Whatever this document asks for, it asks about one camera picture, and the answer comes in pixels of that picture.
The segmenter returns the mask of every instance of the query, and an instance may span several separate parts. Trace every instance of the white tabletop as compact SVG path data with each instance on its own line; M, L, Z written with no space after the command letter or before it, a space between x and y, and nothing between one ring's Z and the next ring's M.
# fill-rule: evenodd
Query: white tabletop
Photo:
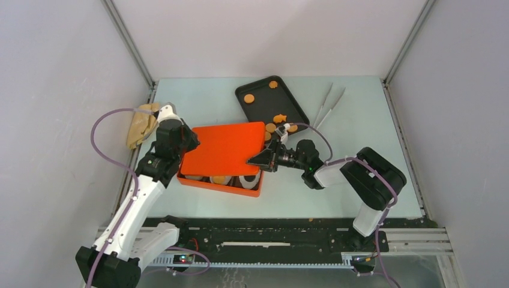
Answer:
M261 78L162 79L155 102L172 102L177 114L192 128L197 126L247 122L235 88ZM420 217L421 211L411 184L391 113L377 77L284 77L286 85L311 123L330 87L334 87L325 107L330 107L342 87L346 92L320 131L334 150L334 159L355 155L365 146L373 148L398 167L408 184L389 217ZM290 137L286 146L294 148L301 139L312 139L321 159L328 158L324 142L311 130ZM155 133L141 147L144 155ZM347 183L323 190L309 189L302 171L280 167L265 173L258 198L181 185L176 178L149 212L149 217L220 218L334 218L355 217L361 199Z

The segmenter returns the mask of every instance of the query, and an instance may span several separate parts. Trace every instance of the orange shoebox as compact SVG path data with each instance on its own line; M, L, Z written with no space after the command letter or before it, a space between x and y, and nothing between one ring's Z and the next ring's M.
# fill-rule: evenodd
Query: orange shoebox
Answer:
M182 185L251 197L260 196L263 171L246 162L264 148L263 122L196 127L193 132L198 135L200 145L186 153L182 159L177 174ZM194 178L202 176L202 179L188 179L184 175ZM259 175L258 183L252 189L244 188L245 183L241 180L245 182L245 177L255 175ZM213 183L213 176L219 176L215 179L223 179L221 176L224 176L227 185Z

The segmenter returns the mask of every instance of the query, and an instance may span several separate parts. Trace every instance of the tray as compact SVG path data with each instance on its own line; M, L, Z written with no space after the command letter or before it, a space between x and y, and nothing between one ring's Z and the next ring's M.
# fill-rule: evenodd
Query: tray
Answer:
M276 88L269 87L271 81L277 82ZM254 102L251 104L244 102L244 96L246 94L253 94ZM279 76L270 76L242 85L235 90L235 96L249 122L261 121L266 124L273 123L274 116L283 114L287 116L286 121L276 124L276 126L291 122L309 124L308 117L295 100L283 79ZM296 132L290 134L295 134L306 128L307 127L299 126Z

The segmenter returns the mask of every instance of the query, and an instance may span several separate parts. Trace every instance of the white wall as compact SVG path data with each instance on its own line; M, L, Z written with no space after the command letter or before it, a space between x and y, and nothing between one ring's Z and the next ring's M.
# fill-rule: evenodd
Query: white wall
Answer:
M99 0L3 0L0 43L0 286L78 287L74 255L110 217L123 176L92 150L90 128L148 88ZM131 117L97 135L122 161Z
M153 77L384 77L425 0L116 0Z
M391 84L469 287L507 287L509 2L438 1Z

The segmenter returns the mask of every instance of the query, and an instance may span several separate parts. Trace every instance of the tan cloth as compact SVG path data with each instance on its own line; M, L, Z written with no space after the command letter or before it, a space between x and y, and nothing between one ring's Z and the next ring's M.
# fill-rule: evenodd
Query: tan cloth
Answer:
M139 109L156 112L159 110L159 103L143 104L139 107ZM148 138L156 125L157 120L154 115L136 112L133 116L133 121L131 122L129 133L127 134L127 147L129 147L129 149L135 149L136 146L140 145L145 139Z

